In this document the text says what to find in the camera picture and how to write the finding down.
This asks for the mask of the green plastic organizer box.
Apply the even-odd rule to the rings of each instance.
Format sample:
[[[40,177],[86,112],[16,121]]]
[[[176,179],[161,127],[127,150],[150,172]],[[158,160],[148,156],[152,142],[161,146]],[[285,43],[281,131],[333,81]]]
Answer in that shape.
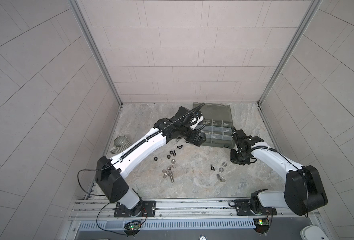
[[[235,142],[232,138],[234,124],[231,106],[206,103],[200,111],[205,117],[206,126],[202,132],[207,139],[202,146],[233,149]]]

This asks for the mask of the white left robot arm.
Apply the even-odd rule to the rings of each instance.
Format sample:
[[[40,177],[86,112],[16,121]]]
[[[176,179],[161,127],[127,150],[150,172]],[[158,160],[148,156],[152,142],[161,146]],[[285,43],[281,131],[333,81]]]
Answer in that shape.
[[[158,120],[145,136],[123,152],[108,159],[106,156],[97,161],[95,182],[110,203],[120,203],[129,210],[129,215],[136,217],[142,210],[142,198],[129,187],[125,178],[129,173],[155,150],[173,139],[185,139],[197,147],[206,141],[202,132],[205,117],[200,111],[204,104],[192,110],[179,107],[170,119]]]

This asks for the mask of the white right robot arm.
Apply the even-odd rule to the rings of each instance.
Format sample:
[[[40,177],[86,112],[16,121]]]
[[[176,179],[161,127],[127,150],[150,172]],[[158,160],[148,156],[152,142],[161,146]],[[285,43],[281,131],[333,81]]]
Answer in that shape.
[[[294,162],[260,137],[248,136],[243,130],[232,131],[237,146],[230,153],[233,164],[245,166],[260,160],[285,181],[285,189],[281,192],[262,189],[251,194],[249,206],[253,214],[262,215],[269,208],[286,208],[298,216],[307,216],[328,204],[320,173],[315,167]]]

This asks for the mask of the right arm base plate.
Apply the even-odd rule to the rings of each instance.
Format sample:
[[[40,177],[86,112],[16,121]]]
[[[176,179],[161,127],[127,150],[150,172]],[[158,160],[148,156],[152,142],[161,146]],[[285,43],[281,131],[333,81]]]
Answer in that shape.
[[[233,200],[228,203],[229,207],[236,209],[237,216],[267,216],[277,215],[275,208],[266,208],[256,198],[245,200]]]

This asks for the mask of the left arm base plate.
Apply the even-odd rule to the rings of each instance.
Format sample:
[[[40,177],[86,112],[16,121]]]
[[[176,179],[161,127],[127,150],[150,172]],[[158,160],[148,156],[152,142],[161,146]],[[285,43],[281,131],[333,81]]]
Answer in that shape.
[[[156,201],[140,200],[133,208],[128,209],[120,202],[116,203],[114,208],[115,218],[139,218],[139,217],[154,217],[155,216]]]

